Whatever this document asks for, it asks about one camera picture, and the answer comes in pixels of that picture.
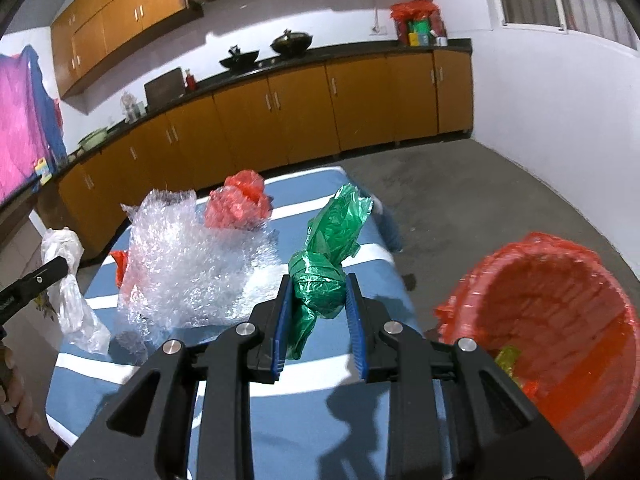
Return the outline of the left hand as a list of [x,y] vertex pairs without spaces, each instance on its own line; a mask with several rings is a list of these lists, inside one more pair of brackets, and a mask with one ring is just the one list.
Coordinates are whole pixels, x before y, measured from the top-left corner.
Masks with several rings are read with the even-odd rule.
[[1,389],[1,408],[5,413],[15,415],[16,426],[24,431],[27,437],[40,434],[42,421],[36,413],[32,396],[25,389],[24,378],[17,367],[12,350],[2,344],[1,363],[10,372],[6,388]]

